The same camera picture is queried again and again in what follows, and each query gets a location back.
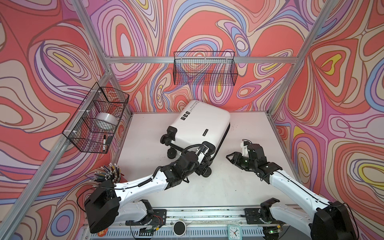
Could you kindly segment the black white suitcase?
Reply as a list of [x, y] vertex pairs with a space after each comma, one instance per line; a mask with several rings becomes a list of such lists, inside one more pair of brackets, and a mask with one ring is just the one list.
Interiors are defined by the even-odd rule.
[[231, 115], [221, 108], [193, 100], [181, 111], [176, 120], [162, 135], [161, 144], [169, 146], [167, 156], [176, 158], [182, 151], [191, 145], [207, 142], [213, 146], [197, 170], [197, 174], [205, 178], [212, 173], [210, 165], [213, 163], [225, 137], [230, 129]]

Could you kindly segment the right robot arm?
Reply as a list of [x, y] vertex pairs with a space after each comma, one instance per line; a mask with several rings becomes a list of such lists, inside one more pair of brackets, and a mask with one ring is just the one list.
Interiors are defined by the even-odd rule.
[[289, 176], [279, 165], [267, 161], [266, 157], [249, 158], [234, 152], [226, 158], [239, 169], [256, 174], [261, 181], [280, 190], [301, 207], [301, 210], [296, 210], [276, 198], [270, 198], [260, 205], [257, 216], [261, 222], [269, 224], [281, 221], [313, 240], [358, 239], [347, 204], [331, 202], [316, 195]]

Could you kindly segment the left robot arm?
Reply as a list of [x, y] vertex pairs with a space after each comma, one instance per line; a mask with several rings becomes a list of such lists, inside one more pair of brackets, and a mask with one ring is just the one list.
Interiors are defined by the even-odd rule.
[[187, 151], [176, 161], [159, 166], [147, 178], [117, 184], [104, 181], [84, 202], [90, 232], [101, 232], [115, 222], [148, 224], [154, 212], [143, 197], [180, 185], [199, 168], [205, 167], [210, 159], [211, 156], [202, 151]]

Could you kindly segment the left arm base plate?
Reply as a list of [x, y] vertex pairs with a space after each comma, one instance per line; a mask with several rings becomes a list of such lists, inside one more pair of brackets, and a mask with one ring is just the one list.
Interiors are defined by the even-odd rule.
[[158, 227], [166, 224], [167, 210], [154, 209], [152, 214], [148, 214], [139, 222], [126, 221], [126, 226], [152, 226]]

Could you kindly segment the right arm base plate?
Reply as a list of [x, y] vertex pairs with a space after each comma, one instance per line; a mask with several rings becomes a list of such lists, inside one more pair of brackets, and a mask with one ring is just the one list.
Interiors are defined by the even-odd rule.
[[262, 220], [262, 214], [261, 214], [261, 208], [245, 208], [244, 214], [242, 215], [243, 218], [246, 218], [248, 225], [285, 225], [286, 223], [278, 221], [278, 220]]

